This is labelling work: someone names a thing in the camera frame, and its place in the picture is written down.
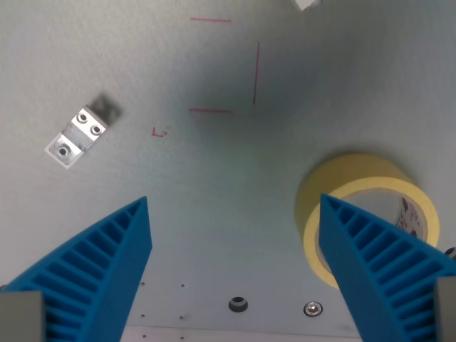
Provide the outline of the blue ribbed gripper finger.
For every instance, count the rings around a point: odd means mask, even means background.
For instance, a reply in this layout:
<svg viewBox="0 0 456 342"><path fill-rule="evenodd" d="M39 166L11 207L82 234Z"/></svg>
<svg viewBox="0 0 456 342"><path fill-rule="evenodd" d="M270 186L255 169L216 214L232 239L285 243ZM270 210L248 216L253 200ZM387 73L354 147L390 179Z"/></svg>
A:
<svg viewBox="0 0 456 342"><path fill-rule="evenodd" d="M45 341L119 341L151 251L141 197L54 249L3 292L42 296Z"/></svg>
<svg viewBox="0 0 456 342"><path fill-rule="evenodd" d="M436 341L434 288L455 261L390 222L321 195L318 243L363 341Z"/></svg>

